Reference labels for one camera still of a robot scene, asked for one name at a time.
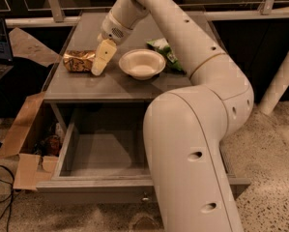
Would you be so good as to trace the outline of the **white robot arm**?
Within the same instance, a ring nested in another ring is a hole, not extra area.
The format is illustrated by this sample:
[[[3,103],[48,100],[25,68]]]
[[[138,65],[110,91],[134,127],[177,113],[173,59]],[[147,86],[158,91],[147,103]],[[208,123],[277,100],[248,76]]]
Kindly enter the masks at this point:
[[[143,139],[165,232],[244,232],[219,143],[250,116],[253,90],[230,56],[173,0],[117,0],[101,26],[99,75],[151,15],[190,85],[155,98]]]

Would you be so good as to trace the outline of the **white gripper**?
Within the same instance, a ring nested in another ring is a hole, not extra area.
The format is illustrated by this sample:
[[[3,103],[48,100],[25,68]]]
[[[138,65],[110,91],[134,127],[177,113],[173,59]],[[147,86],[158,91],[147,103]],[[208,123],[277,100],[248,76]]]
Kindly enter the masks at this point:
[[[132,21],[121,13],[111,10],[101,24],[98,35],[100,43],[93,61],[91,73],[99,76],[117,51],[116,44],[122,44],[132,33]]]

